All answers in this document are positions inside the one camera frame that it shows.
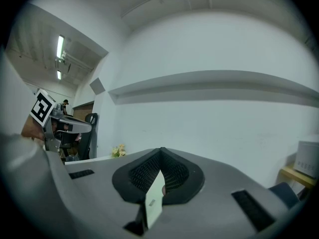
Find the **blue chair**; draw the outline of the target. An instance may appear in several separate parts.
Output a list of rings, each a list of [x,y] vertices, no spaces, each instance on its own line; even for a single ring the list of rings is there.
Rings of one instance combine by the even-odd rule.
[[[286,182],[270,187],[269,190],[273,192],[288,209],[291,209],[300,201],[292,188]]]

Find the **white microwave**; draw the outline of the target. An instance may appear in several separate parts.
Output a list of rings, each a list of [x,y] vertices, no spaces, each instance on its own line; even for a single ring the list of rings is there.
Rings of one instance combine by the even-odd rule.
[[[319,177],[319,142],[299,141],[294,169],[315,179]]]

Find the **grey wall panel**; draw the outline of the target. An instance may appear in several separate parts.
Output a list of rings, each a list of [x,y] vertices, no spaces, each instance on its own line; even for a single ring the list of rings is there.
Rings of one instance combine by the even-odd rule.
[[[99,95],[105,91],[105,88],[99,77],[90,83],[90,87],[95,95]]]

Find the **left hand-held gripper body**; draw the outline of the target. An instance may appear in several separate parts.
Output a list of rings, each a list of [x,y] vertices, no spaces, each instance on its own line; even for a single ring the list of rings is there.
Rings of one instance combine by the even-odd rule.
[[[47,151],[59,151],[61,138],[55,136],[58,133],[58,123],[63,117],[62,104],[56,101],[43,89],[38,89],[34,94],[36,102],[30,115],[40,124],[44,134],[44,147]]]

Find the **yellow table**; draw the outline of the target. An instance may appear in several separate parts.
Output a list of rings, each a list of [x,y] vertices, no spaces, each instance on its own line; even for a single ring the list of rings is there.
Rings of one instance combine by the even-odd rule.
[[[280,169],[280,173],[285,175],[289,179],[292,179],[292,180],[302,184],[307,189],[312,189],[317,183],[317,179],[314,179],[306,174],[303,174],[303,173],[295,170],[293,164],[289,164],[285,167],[282,167]]]

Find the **person's left forearm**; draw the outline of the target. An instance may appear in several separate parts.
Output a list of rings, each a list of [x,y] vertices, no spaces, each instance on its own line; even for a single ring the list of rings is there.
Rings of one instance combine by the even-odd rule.
[[[32,117],[28,116],[21,135],[26,138],[30,138],[37,143],[41,148],[44,147],[44,133],[41,125]]]

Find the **translucent pale green mat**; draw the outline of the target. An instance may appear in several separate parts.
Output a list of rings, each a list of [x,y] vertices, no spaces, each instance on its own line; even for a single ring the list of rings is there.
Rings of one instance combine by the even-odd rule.
[[[145,209],[147,228],[150,229],[162,213],[162,199],[165,195],[165,181],[161,170],[146,193]]]

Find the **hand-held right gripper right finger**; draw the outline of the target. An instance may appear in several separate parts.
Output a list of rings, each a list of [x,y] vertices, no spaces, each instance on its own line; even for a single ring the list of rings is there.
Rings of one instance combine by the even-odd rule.
[[[167,205],[149,239],[276,239],[301,210],[235,167],[167,149],[203,172],[200,190],[184,204]]]

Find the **yellow flower bunch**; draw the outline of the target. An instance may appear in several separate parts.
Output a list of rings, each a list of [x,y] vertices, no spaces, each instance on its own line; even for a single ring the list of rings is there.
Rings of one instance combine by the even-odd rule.
[[[125,150],[125,146],[123,144],[120,144],[114,148],[112,148],[111,151],[111,156],[113,158],[115,157],[122,157],[126,155],[126,150]]]

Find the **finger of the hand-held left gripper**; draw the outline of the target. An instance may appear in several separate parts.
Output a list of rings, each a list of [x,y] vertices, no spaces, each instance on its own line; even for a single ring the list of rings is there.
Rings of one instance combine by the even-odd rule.
[[[65,133],[88,133],[92,130],[92,125],[88,122],[70,116],[62,116],[57,120],[55,132]]]

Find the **black office chair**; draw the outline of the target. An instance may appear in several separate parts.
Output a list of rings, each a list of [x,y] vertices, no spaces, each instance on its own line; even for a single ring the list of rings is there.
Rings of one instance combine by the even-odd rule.
[[[89,158],[90,144],[91,144],[93,132],[95,131],[95,128],[98,122],[98,114],[91,113],[86,115],[85,122],[88,122],[92,126],[92,129],[90,132],[81,134],[82,137],[78,145],[78,156],[80,160],[90,159]]]

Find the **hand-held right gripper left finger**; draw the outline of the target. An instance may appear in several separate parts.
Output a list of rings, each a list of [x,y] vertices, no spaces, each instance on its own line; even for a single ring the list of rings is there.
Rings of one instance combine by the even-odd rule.
[[[76,239],[162,239],[160,228],[148,230],[145,226],[145,198],[131,203],[117,191],[121,188],[129,197],[138,192],[122,166],[137,166],[157,152],[147,149],[125,157],[62,166],[62,200],[73,219]]]

